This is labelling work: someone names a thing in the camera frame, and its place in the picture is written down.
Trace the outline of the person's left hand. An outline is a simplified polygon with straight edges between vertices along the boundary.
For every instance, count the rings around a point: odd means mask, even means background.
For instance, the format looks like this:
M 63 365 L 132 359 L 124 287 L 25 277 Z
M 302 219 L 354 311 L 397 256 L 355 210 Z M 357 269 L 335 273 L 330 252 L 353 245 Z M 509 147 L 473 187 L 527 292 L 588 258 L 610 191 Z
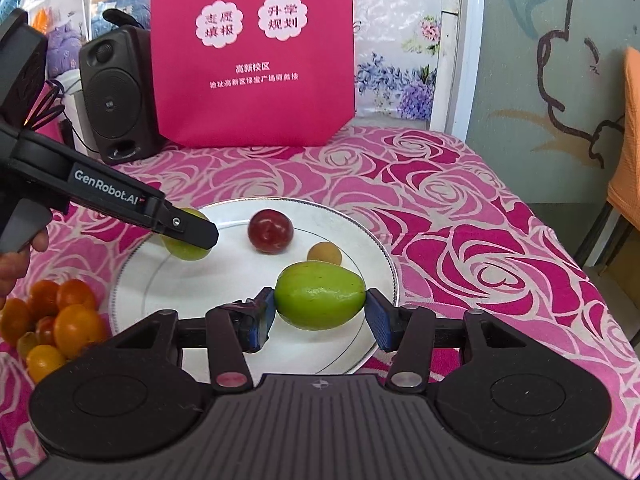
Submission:
M 2 306 L 4 306 L 6 298 L 14 289 L 17 281 L 26 276 L 32 251 L 45 252 L 48 246 L 49 233 L 47 229 L 43 229 L 20 252 L 8 252 L 1 255 L 0 304 Z

